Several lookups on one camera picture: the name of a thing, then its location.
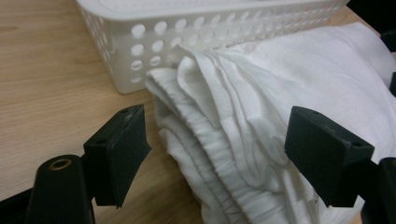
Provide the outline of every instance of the basket rim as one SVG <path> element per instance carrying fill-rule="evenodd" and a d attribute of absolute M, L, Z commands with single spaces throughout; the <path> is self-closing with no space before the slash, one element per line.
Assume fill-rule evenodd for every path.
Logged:
<path fill-rule="evenodd" d="M 264 0 L 256 2 L 246 3 L 232 3 L 224 6 L 214 7 L 180 7 L 180 8 L 166 8 L 164 10 L 142 10 L 142 11 L 115 11 L 111 10 L 102 4 L 98 0 L 77 0 L 79 6 L 90 12 L 91 14 L 98 16 L 104 20 L 110 21 L 133 21 L 143 20 L 152 18 L 166 18 L 173 16 L 188 16 L 202 13 L 221 13 L 232 10 L 248 10 L 252 8 L 260 7 L 279 7 L 279 6 L 295 6 L 309 3 L 347 3 L 348 0 Z"/>

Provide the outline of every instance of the clip jaw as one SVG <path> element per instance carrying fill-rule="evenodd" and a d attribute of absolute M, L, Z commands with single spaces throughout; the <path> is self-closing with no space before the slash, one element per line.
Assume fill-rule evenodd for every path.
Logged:
<path fill-rule="evenodd" d="M 288 157 L 327 206 L 352 207 L 360 195 L 363 223 L 396 223 L 396 159 L 371 161 L 374 147 L 317 111 L 294 106 Z"/>
<path fill-rule="evenodd" d="M 142 105 L 118 112 L 84 144 L 88 186 L 97 205 L 122 206 L 150 150 Z"/>

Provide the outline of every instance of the light wood surface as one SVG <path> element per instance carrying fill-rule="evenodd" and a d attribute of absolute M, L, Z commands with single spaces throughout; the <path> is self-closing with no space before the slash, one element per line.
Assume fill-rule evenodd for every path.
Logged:
<path fill-rule="evenodd" d="M 359 20 L 345 7 L 329 24 Z M 94 207 L 97 223 L 202 223 L 198 202 L 160 142 L 149 92 L 117 93 L 76 2 L 0 0 L 0 201 L 31 188 L 44 161 L 82 155 L 106 121 L 138 104 L 145 106 L 152 151 L 121 209 Z"/>

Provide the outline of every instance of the white cloth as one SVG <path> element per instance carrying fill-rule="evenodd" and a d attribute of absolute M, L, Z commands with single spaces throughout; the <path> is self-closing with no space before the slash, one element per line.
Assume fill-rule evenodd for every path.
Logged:
<path fill-rule="evenodd" d="M 291 107 L 317 110 L 396 156 L 396 62 L 360 23 L 217 51 L 180 51 L 148 73 L 160 136 L 202 203 L 205 223 L 349 223 L 284 153 Z"/>

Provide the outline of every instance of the white plastic basket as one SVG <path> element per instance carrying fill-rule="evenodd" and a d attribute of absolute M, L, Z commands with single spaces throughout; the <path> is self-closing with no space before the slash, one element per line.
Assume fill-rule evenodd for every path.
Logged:
<path fill-rule="evenodd" d="M 120 93 L 145 88 L 176 46 L 226 48 L 323 25 L 348 0 L 78 0 Z"/>

